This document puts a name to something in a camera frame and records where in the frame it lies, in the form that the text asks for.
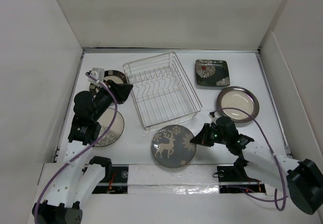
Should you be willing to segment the black floral square plate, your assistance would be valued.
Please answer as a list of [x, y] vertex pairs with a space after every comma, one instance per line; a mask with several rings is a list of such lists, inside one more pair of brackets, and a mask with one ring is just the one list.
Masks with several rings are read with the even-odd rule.
[[196, 83], [205, 87], [230, 86], [228, 64], [223, 60], [196, 60]]

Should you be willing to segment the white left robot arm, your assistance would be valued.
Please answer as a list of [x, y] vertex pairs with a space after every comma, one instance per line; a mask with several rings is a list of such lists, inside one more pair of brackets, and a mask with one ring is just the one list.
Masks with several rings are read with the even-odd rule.
[[96, 95], [81, 91], [74, 97], [74, 117], [64, 164], [49, 180], [33, 206], [35, 223], [81, 223], [82, 205], [96, 185], [112, 178], [112, 161], [94, 156], [88, 159], [94, 145], [110, 130], [117, 113], [104, 132], [100, 132], [99, 119], [111, 104], [118, 106], [129, 97], [133, 85], [97, 81], [101, 89]]

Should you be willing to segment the grey reindeer round plate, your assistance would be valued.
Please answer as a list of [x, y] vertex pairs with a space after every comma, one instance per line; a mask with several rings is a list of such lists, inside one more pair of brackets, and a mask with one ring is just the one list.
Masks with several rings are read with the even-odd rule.
[[160, 129], [151, 142], [154, 159], [162, 166], [176, 169], [188, 164], [196, 153], [191, 143], [193, 133], [181, 125], [169, 125]]

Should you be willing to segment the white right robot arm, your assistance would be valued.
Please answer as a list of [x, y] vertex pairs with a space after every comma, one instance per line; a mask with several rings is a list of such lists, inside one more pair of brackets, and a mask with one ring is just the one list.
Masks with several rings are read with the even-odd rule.
[[240, 134], [229, 117], [220, 117], [191, 139], [192, 144], [212, 147], [223, 144], [237, 156], [233, 174], [264, 182], [285, 193], [298, 209], [313, 215], [322, 206], [322, 172], [310, 159], [303, 161], [275, 154], [268, 146]]

